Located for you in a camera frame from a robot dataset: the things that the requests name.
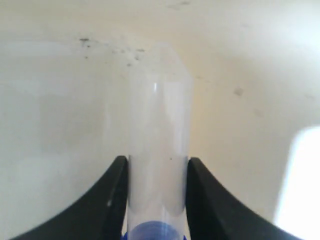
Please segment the blue plastic part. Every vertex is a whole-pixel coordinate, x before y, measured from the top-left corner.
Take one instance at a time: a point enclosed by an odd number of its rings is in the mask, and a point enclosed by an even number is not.
[[[176,240],[179,233],[169,224],[161,221],[148,221],[136,226],[130,232],[131,240]],[[126,233],[122,240],[128,240]]]

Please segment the white wall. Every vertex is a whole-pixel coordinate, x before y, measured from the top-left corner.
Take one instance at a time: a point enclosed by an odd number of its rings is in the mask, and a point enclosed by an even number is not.
[[[190,155],[272,221],[291,142],[320,123],[319,26],[316,0],[1,1],[0,239],[70,205],[127,153],[126,47],[156,41],[194,76]]]

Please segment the clear plastic tube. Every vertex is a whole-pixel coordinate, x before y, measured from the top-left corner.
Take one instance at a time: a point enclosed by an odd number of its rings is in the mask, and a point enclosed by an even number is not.
[[[129,240],[182,240],[192,78],[167,44],[130,75]]]

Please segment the transparent cylinder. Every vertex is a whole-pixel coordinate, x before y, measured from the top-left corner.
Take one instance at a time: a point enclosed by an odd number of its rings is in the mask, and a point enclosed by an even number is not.
[[[167,44],[130,75],[129,240],[182,240],[192,78]]]

